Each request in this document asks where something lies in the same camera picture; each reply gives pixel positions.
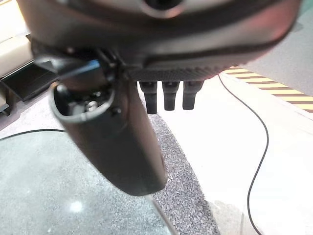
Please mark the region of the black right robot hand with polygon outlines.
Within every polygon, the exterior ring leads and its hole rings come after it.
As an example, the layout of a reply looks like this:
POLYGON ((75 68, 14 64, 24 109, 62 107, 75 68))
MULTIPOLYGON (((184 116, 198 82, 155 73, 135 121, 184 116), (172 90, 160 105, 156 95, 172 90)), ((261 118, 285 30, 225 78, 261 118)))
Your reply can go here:
POLYGON ((20 0, 37 66, 57 75, 56 119, 113 185, 162 190, 167 171, 148 116, 192 110, 205 80, 267 53, 290 32, 299 0, 20 0))

